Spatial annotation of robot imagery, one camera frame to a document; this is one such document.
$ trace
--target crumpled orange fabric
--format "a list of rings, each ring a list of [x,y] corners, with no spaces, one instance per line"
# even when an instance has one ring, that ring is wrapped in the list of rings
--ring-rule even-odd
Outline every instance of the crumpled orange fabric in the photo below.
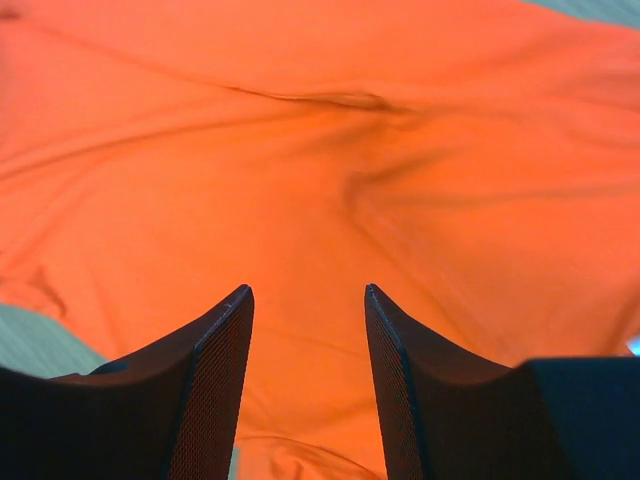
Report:
[[[116,357],[251,284],[242,479],[384,478],[369,282],[506,364],[640,328],[637,31],[516,0],[0,6],[0,301]]]

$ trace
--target orange fabric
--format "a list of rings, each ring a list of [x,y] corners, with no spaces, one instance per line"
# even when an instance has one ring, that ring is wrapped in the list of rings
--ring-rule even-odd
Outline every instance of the orange fabric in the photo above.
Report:
[[[362,296],[494,360],[640,328],[640,35],[515,0],[33,0],[0,300],[132,351],[256,292],[241,478],[384,461]]]

